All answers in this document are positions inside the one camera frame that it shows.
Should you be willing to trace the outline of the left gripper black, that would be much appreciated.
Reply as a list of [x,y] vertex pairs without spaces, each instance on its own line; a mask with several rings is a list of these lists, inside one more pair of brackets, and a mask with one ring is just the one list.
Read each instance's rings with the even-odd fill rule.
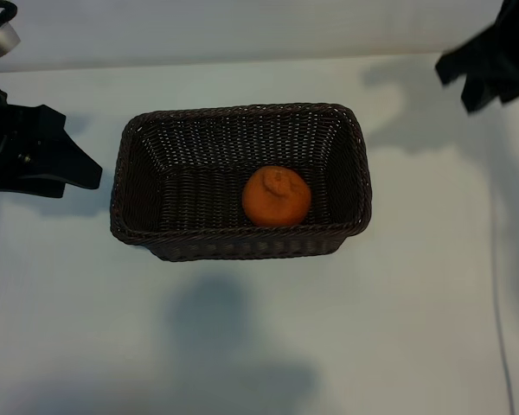
[[[67,185],[99,188],[103,169],[67,134],[65,115],[7,98],[0,89],[0,192],[60,199]],[[34,177],[26,178],[33,147]]]

